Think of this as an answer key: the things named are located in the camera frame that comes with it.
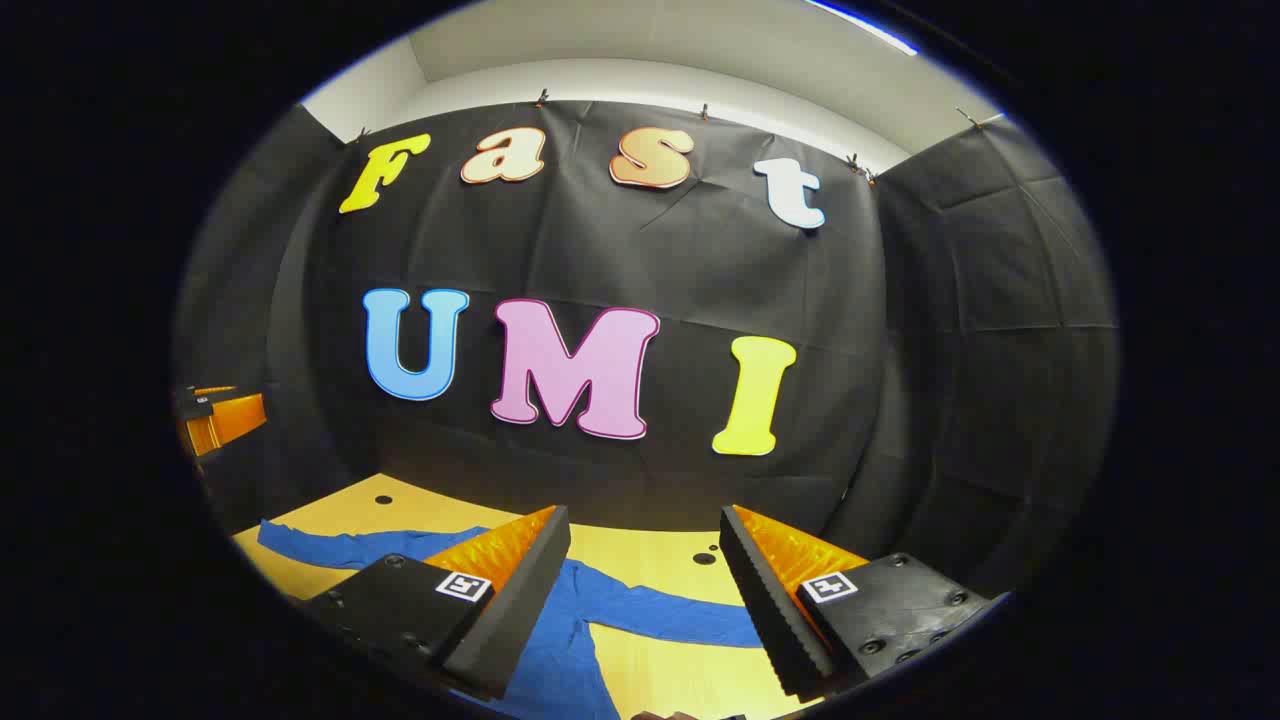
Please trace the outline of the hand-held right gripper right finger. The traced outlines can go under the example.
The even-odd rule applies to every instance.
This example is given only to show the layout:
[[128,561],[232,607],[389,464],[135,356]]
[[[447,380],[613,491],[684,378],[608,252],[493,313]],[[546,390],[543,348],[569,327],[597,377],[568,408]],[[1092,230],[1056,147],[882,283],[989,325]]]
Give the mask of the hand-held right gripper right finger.
[[1006,611],[920,559],[868,560],[726,505],[719,546],[783,692],[832,700],[895,682]]

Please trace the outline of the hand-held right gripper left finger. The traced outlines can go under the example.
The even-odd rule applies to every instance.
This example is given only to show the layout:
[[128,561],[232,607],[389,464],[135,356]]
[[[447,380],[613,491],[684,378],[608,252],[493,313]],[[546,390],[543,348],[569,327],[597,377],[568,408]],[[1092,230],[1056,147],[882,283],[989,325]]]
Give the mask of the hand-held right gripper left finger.
[[570,541],[553,505],[426,559],[384,553],[301,609],[403,682],[500,698]]

